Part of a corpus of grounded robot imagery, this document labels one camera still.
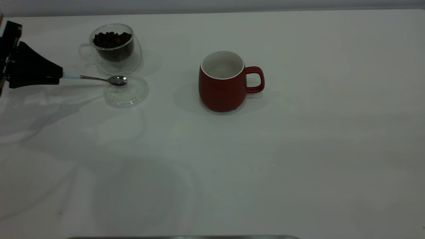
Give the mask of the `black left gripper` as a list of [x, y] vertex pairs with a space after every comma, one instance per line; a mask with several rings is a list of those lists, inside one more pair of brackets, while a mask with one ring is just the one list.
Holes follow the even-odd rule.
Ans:
[[8, 78], [6, 68], [9, 58], [15, 50], [15, 67], [21, 73], [41, 77], [12, 77], [9, 88], [21, 88], [38, 85], [59, 85], [63, 77], [63, 68], [44, 58], [25, 42], [19, 42], [22, 25], [8, 20], [0, 41], [0, 85], [4, 86]]

